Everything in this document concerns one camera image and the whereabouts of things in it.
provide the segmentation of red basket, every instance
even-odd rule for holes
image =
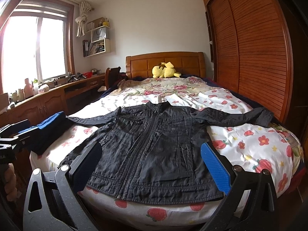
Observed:
[[[84,73],[84,75],[87,77],[87,78],[91,78],[92,77],[92,72],[86,72]]]

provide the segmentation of louvered wardrobe door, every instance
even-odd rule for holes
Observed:
[[[228,0],[211,0],[208,11],[212,19],[216,47],[217,82],[238,91],[238,44]]]
[[[238,93],[264,105],[282,120],[290,76],[279,4],[276,0],[229,3],[238,39]]]

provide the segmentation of human hand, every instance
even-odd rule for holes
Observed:
[[[14,201],[17,198],[17,188],[16,188],[16,175],[12,163],[9,163],[9,168],[4,172],[4,178],[6,180],[6,184],[4,185],[4,190],[7,193],[7,200]]]

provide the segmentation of cabinet handle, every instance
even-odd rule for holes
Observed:
[[[47,110],[46,110],[46,107],[44,106],[44,111],[45,111],[45,114],[47,115]]]
[[[43,110],[40,108],[39,111],[41,112],[42,117],[44,117]]]

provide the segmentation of bed sheet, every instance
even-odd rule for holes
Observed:
[[[122,81],[117,90],[72,116],[90,118],[105,115],[119,106],[140,105],[148,101],[168,101],[171,105],[190,106],[198,110],[212,107],[231,114],[251,110],[249,105],[232,96],[228,90],[210,87],[199,78],[157,78],[142,82]],[[39,167],[44,172],[57,170],[64,157],[96,130],[97,127],[72,126],[42,156],[31,152],[32,168]],[[278,125],[263,128],[251,124],[228,128],[209,126],[207,131],[215,148],[233,165],[241,165],[251,172],[267,168],[272,174],[277,195],[286,191],[303,154],[292,133]],[[89,208],[140,230],[183,228],[180,226],[187,229],[190,225],[206,222],[220,203],[151,206],[114,199],[89,187],[79,195]],[[238,213],[242,211],[247,196],[247,193],[243,196]]]

